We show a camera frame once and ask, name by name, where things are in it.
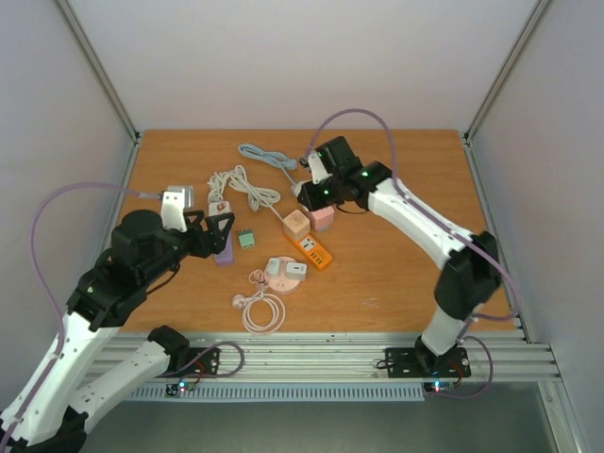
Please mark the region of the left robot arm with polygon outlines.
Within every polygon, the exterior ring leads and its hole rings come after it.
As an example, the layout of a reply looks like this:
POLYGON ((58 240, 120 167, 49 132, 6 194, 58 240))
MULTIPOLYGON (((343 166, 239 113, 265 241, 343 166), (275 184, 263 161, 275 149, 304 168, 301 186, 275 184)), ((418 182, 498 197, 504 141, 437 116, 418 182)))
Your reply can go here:
POLYGON ((154 328, 133 354, 94 382, 83 378, 105 345, 188 257, 221 253, 233 213, 183 216, 166 228, 158 213, 134 210, 112 231, 110 247, 77 282, 61 328, 30 381, 1 413, 1 448, 9 452, 77 452, 94 426, 146 381, 184 373, 190 342, 168 326, 154 328))

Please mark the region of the green plug adapter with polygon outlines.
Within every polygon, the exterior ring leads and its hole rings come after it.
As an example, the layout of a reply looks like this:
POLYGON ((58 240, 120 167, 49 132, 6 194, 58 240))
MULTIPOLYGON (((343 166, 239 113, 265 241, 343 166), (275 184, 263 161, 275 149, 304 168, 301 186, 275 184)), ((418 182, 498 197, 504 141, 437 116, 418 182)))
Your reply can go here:
POLYGON ((241 249, 249 249, 256 246, 254 232, 251 229, 244 229, 239 231, 238 240, 241 249))

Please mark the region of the pink cube socket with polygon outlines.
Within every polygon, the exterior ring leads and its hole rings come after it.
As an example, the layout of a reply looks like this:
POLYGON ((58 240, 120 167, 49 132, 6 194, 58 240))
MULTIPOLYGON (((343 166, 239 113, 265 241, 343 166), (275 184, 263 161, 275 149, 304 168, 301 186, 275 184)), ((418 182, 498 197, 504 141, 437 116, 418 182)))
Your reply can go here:
POLYGON ((325 231, 334 222, 335 210, 333 207, 326 207, 320 210, 309 211, 308 216, 310 225, 315 231, 325 231))

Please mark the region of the white square plug adapter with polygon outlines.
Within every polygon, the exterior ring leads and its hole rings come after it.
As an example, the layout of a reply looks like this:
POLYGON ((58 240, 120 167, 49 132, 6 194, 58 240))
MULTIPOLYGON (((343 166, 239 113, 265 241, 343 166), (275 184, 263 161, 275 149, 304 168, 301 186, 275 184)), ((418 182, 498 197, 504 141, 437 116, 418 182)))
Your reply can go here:
POLYGON ((293 192, 293 195, 295 196, 296 200, 299 203, 301 203, 303 196, 304 196, 304 192, 305 192, 304 184, 298 183, 298 184, 294 185, 292 187, 292 192, 293 192))

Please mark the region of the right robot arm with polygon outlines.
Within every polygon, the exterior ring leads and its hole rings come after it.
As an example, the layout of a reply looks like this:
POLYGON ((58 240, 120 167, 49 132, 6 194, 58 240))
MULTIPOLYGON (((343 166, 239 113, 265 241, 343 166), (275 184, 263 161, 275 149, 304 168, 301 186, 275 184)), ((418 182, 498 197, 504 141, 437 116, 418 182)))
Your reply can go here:
POLYGON ((310 172, 310 180, 295 191, 306 209, 353 202, 396 227, 433 260, 440 271, 434 289, 436 310, 414 351, 423 375, 441 372, 470 317, 501 285, 495 237, 448 221, 409 191, 385 164, 362 164, 343 136, 323 143, 299 162, 310 172))

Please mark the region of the beige cube socket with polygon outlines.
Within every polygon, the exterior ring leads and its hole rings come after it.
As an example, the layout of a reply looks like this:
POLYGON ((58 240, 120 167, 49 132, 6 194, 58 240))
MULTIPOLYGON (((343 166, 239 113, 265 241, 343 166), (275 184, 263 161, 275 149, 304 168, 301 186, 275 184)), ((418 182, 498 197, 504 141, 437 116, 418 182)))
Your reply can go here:
POLYGON ((310 220, 300 210, 294 210, 285 216, 282 225, 285 235, 294 241, 300 241, 310 233, 310 220))

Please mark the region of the white cube socket with flower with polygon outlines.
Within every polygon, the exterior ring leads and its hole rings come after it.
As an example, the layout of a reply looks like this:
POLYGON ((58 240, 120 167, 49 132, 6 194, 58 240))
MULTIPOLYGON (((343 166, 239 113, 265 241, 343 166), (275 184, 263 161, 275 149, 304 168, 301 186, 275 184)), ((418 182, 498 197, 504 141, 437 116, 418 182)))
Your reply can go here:
POLYGON ((231 212, 232 208, 230 206, 230 203, 226 200, 209 202, 209 216, 216 216, 231 212))

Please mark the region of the small white grey adapter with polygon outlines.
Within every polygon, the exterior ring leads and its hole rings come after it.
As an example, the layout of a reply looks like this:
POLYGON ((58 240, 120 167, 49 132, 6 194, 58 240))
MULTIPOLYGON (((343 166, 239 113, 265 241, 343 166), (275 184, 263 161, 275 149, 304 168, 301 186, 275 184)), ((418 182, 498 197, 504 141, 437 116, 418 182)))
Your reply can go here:
POLYGON ((308 266, 301 262, 289 261, 285 267, 285 277, 289 280, 304 281, 307 278, 308 266))

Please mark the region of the white USB charger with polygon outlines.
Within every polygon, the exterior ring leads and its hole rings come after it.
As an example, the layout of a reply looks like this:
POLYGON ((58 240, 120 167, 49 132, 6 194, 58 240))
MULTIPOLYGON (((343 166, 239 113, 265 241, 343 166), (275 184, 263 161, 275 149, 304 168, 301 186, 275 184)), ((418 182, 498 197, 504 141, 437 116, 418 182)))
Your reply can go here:
POLYGON ((268 260, 267 266, 265 268, 265 273, 271 277, 278 276, 280 269, 280 259, 271 258, 268 260))

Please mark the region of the orange power strip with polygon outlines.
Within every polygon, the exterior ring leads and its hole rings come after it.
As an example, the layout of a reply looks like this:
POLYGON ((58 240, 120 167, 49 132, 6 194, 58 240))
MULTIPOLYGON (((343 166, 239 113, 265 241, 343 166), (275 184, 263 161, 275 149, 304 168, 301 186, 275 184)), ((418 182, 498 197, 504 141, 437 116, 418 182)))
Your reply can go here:
POLYGON ((301 239, 287 236, 287 239, 319 271, 324 271, 332 263, 332 255, 310 234, 301 239))

